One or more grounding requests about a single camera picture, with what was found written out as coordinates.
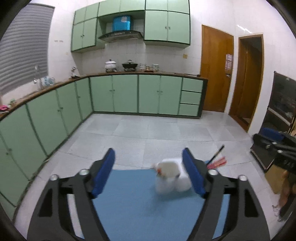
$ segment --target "cabinet door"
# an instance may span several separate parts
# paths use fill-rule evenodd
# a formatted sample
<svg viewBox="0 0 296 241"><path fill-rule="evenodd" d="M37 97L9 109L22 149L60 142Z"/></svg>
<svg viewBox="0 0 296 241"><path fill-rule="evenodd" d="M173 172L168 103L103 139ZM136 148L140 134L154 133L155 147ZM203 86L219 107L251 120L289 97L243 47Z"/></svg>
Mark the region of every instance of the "cabinet door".
<svg viewBox="0 0 296 241"><path fill-rule="evenodd" d="M86 7L84 20L96 18L98 16L99 3L95 3Z"/></svg>
<svg viewBox="0 0 296 241"><path fill-rule="evenodd" d="M84 21L86 7L78 9L75 11L74 22L73 24L77 24Z"/></svg>
<svg viewBox="0 0 296 241"><path fill-rule="evenodd" d="M168 12L168 41L190 43L189 14Z"/></svg>
<svg viewBox="0 0 296 241"><path fill-rule="evenodd" d="M91 77L94 111L114 111L112 76Z"/></svg>
<svg viewBox="0 0 296 241"><path fill-rule="evenodd" d="M177 115L180 103L182 78L161 76L159 113Z"/></svg>
<svg viewBox="0 0 296 241"><path fill-rule="evenodd" d="M120 11L145 10L145 0L121 0Z"/></svg>
<svg viewBox="0 0 296 241"><path fill-rule="evenodd" d="M139 75L139 113L158 113L160 76Z"/></svg>
<svg viewBox="0 0 296 241"><path fill-rule="evenodd" d="M26 106L23 105L5 117L0 122L0 131L15 162L31 178L46 155L33 131Z"/></svg>
<svg viewBox="0 0 296 241"><path fill-rule="evenodd" d="M168 12L146 11L145 40L167 40Z"/></svg>
<svg viewBox="0 0 296 241"><path fill-rule="evenodd" d="M82 48L82 38L83 38L83 23L73 25L72 30L72 51Z"/></svg>
<svg viewBox="0 0 296 241"><path fill-rule="evenodd" d="M115 112L137 112L137 75L114 75L113 98Z"/></svg>
<svg viewBox="0 0 296 241"><path fill-rule="evenodd" d="M1 138L0 160L0 192L16 206L29 181L13 161Z"/></svg>
<svg viewBox="0 0 296 241"><path fill-rule="evenodd" d="M189 14L188 0L168 0L168 11L183 12Z"/></svg>
<svg viewBox="0 0 296 241"><path fill-rule="evenodd" d="M78 101L75 91L75 83L67 84L57 89L59 97L59 106L62 111L62 117L68 134L81 122Z"/></svg>
<svg viewBox="0 0 296 241"><path fill-rule="evenodd" d="M67 138L55 91L28 103L29 112L41 143L49 155Z"/></svg>
<svg viewBox="0 0 296 241"><path fill-rule="evenodd" d="M100 2L98 17L120 12L120 0L106 0Z"/></svg>
<svg viewBox="0 0 296 241"><path fill-rule="evenodd" d="M91 94L89 89L89 79L76 81L78 102L82 120L84 120L92 112Z"/></svg>
<svg viewBox="0 0 296 241"><path fill-rule="evenodd" d="M146 10L168 10L168 0L146 0Z"/></svg>
<svg viewBox="0 0 296 241"><path fill-rule="evenodd" d="M96 18L84 22L82 47L91 47L96 45Z"/></svg>

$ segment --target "window blind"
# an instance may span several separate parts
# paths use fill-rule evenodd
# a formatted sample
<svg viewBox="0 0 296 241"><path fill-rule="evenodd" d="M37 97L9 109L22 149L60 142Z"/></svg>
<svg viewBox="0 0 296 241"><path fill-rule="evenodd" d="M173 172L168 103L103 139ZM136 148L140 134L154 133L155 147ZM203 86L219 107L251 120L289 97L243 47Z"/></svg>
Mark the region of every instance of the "window blind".
<svg viewBox="0 0 296 241"><path fill-rule="evenodd" d="M41 76L48 75L47 48L53 12L53 7L28 4L6 30L0 41L2 95L33 81L35 65L39 65Z"/></svg>

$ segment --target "broom handle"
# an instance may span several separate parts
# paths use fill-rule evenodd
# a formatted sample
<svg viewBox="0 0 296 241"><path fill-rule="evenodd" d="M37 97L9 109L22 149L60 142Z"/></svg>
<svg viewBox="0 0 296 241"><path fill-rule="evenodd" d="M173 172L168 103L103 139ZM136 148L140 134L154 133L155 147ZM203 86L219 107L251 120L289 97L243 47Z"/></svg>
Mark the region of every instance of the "broom handle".
<svg viewBox="0 0 296 241"><path fill-rule="evenodd" d="M220 149L214 154L214 156L210 159L210 161L208 162L207 166L219 155L219 153L224 149L224 145L222 145L220 147Z"/></svg>

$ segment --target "tiled floor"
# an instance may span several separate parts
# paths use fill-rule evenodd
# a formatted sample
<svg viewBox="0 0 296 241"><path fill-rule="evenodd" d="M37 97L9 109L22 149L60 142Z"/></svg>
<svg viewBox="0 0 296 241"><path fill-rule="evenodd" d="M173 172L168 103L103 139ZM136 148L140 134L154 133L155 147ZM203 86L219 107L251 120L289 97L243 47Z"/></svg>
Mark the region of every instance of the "tiled floor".
<svg viewBox="0 0 296 241"><path fill-rule="evenodd" d="M109 147L116 151L114 169L150 168L164 158L181 157L188 147L195 158L208 160L222 145L227 165L218 170L224 176L249 178L263 211L271 236L282 227L274 215L278 195L273 194L264 173L249 153L251 137L227 114L204 111L202 118L179 119L128 115L93 114L44 166L25 196L16 218L16 227L27 236L29 220L37 200L52 174L75 175L103 157ZM75 232L81 236L74 199L70 211Z"/></svg>

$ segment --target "doorway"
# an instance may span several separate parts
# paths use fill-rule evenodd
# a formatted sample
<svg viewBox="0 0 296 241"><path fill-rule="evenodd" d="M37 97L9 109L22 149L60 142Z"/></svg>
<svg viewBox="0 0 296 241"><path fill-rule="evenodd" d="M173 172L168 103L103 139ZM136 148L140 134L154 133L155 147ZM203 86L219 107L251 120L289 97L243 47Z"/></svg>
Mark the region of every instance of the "doorway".
<svg viewBox="0 0 296 241"><path fill-rule="evenodd" d="M263 35L239 38L237 79L229 115L248 131L257 106L264 62Z"/></svg>
<svg viewBox="0 0 296 241"><path fill-rule="evenodd" d="M203 110L224 112L233 65L232 35L202 25L200 76L208 79Z"/></svg>

